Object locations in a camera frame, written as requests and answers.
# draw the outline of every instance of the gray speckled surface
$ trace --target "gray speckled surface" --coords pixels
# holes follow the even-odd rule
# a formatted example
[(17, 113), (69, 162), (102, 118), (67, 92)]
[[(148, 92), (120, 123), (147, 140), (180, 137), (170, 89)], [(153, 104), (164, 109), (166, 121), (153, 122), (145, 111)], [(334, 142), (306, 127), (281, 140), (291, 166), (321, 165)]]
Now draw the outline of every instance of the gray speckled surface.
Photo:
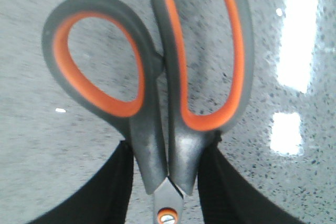
[[(41, 29), (61, 1), (0, 0), (1, 224), (22, 224), (56, 206), (99, 169), (121, 139), (107, 123), (69, 98), (46, 68)], [(162, 52), (150, 0), (122, 1), (142, 18)], [(188, 53), (190, 106), (196, 113), (210, 113), (226, 99), (232, 76), (224, 4), (221, 0), (176, 1)], [(249, 0), (256, 47), (253, 91), (243, 118), (223, 136), (220, 148), (250, 183), (280, 207), (305, 223), (331, 224), (336, 221), (336, 0), (317, 1), (316, 39), (308, 62), (311, 78), (307, 91), (300, 92), (277, 79), (283, 26), (291, 18), (286, 13), (288, 1)], [(277, 8), (282, 15), (277, 15)], [(302, 38), (296, 39), (300, 45)], [(135, 95), (132, 52), (112, 25), (82, 21), (73, 30), (70, 44), (76, 62), (97, 85), (121, 99)], [(293, 57), (311, 57), (301, 53)], [(296, 67), (292, 79), (300, 78), (299, 69), (305, 64)], [(166, 109), (164, 74), (158, 83), (161, 107)], [(67, 113), (56, 113), (55, 108)], [(166, 111), (163, 119), (166, 122)], [(296, 138), (301, 145), (289, 149), (292, 155), (272, 150), (270, 141), (276, 141), (276, 132), (283, 133), (288, 146)], [(140, 223), (150, 223), (151, 214), (151, 198), (135, 170), (127, 223), (139, 223), (139, 216)], [(196, 190), (186, 200), (182, 221), (202, 223)]]

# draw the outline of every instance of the scissors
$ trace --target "scissors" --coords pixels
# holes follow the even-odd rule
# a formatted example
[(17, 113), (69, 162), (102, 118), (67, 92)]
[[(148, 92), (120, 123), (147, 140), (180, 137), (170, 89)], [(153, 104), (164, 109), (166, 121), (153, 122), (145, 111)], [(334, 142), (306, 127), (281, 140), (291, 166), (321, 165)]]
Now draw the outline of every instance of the scissors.
[[(132, 189), (133, 156), (146, 192), (153, 196), (153, 223), (179, 224), (183, 197), (198, 189), (205, 223), (300, 223), (247, 183), (217, 148), (221, 134), (243, 113), (253, 79), (254, 41), (247, 0), (224, 0), (231, 23), (234, 70), (225, 104), (212, 114), (188, 108), (184, 38), (174, 0), (151, 0), (164, 57), (137, 14), (119, 0), (66, 0), (49, 15), (42, 34), (46, 64), (62, 88), (125, 138), (104, 166), (74, 195), (31, 224), (124, 223)], [(130, 43), (138, 68), (133, 101), (100, 90), (79, 70), (68, 48), (72, 26), (105, 19)], [(166, 157), (156, 79), (167, 71), (169, 154)]]

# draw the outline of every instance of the orange handle grip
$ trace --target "orange handle grip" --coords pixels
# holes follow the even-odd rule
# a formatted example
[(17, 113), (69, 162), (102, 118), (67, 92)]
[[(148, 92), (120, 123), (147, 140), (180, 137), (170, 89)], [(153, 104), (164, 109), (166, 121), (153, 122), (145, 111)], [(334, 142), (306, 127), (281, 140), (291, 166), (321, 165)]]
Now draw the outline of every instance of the orange handle grip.
[[(139, 71), (138, 95), (133, 101), (124, 102), (107, 95), (96, 87), (90, 80), (88, 80), (73, 61), (68, 47), (70, 30), (76, 22), (88, 17), (102, 18), (114, 23), (125, 34), (127, 40), (131, 44)], [(89, 11), (78, 12), (70, 15), (56, 29), (53, 39), (53, 52), (58, 68), (64, 77), (85, 99), (93, 105), (106, 113), (119, 117), (130, 117), (139, 111), (144, 99), (144, 74), (140, 53), (132, 36), (115, 19), (102, 13)]]
[(165, 3), (167, 12), (169, 13), (177, 50), (181, 84), (181, 115), (183, 121), (188, 127), (197, 131), (209, 131), (219, 128), (235, 117), (236, 112), (238, 111), (238, 108), (241, 104), (245, 88), (244, 82), (246, 79), (246, 49), (241, 23), (241, 14), (239, 13), (236, 0), (225, 0), (232, 27), (235, 54), (231, 91), (226, 103), (223, 104), (220, 109), (209, 115), (196, 115), (188, 108), (187, 66), (182, 28), (174, 0), (165, 0)]

